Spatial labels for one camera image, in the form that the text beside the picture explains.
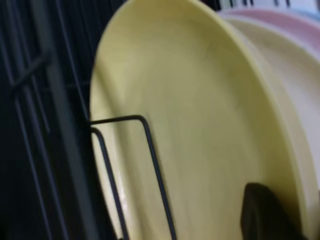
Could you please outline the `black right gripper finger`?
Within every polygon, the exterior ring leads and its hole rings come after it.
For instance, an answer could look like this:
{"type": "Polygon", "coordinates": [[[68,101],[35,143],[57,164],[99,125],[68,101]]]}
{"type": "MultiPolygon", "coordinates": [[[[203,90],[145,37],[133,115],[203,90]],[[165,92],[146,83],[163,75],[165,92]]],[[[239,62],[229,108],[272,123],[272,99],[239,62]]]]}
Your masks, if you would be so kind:
{"type": "Polygon", "coordinates": [[[285,204],[267,186],[250,182],[243,195],[240,227],[244,240],[318,240],[320,198],[316,187],[298,186],[301,227],[295,226],[285,204]]]}

